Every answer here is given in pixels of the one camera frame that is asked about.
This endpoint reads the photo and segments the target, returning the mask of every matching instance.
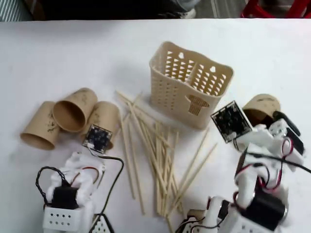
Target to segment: paper cup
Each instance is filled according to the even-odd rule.
[[[55,103],[44,102],[29,122],[20,138],[32,147],[44,150],[55,148],[60,128],[52,116]]]
[[[57,124],[66,131],[79,132],[86,125],[97,96],[89,88],[81,88],[55,104],[53,116]]]
[[[92,124],[99,126],[105,130],[109,130],[112,132],[112,137],[107,146],[107,150],[110,150],[111,148],[113,148],[115,132],[118,129],[119,115],[120,115],[120,112],[116,105],[110,102],[107,102],[107,101],[98,102],[94,106],[93,112],[91,116],[89,117],[86,126],[84,127],[83,131],[80,133],[80,138],[82,140],[85,139],[86,134]]]
[[[251,124],[265,124],[267,127],[273,122],[273,112],[280,111],[281,106],[277,98],[268,94],[254,96],[244,107],[243,111]]]

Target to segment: white tabletop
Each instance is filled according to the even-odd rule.
[[[37,171],[46,165],[62,166],[74,151],[85,151],[74,135],[63,134],[56,149],[42,151],[26,146],[19,138],[29,119],[45,100],[57,101],[87,86],[99,100],[125,107],[115,89],[134,98],[140,91],[141,105],[157,118],[179,127],[181,142],[176,151],[175,175],[181,179],[203,132],[190,130],[169,120],[148,106],[150,71],[148,62],[166,40],[198,51],[212,60],[231,66],[235,76],[218,108],[236,100],[242,107],[254,95],[269,93],[281,102],[281,109],[299,127],[308,147],[311,139],[310,74],[311,21],[282,19],[195,19],[139,21],[59,21],[0,24],[0,231],[42,232],[43,200],[35,187]],[[239,154],[226,145],[215,126],[200,154],[202,159],[213,142],[215,153],[184,197],[184,206],[203,209],[208,196],[232,200]],[[166,222],[154,213],[154,182],[140,150],[139,165],[147,207],[141,216],[139,201],[130,193],[124,171],[113,190],[106,214],[115,232],[169,232]],[[110,152],[124,158],[121,138]],[[305,160],[311,167],[311,159]],[[100,211],[120,167],[107,162],[104,185],[96,194]],[[50,172],[40,183],[50,185]],[[290,211],[294,223],[283,232],[310,232],[311,175],[298,170],[292,175]],[[176,227],[181,217],[173,214]]]

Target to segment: plastic basket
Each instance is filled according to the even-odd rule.
[[[205,129],[233,69],[194,51],[164,42],[150,63],[151,103],[164,113]]]

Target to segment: basket hole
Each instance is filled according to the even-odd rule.
[[[179,57],[180,59],[184,59],[184,53],[183,53],[183,52],[180,52],[179,55],[178,55],[178,57]]]
[[[216,67],[215,67],[215,66],[212,66],[209,70],[210,70],[212,73],[215,73],[215,72],[216,72]]]

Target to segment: circuit board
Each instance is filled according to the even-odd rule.
[[[252,131],[252,125],[235,101],[211,115],[225,142]]]
[[[105,130],[96,125],[91,125],[82,145],[104,154],[111,137],[111,131]]]

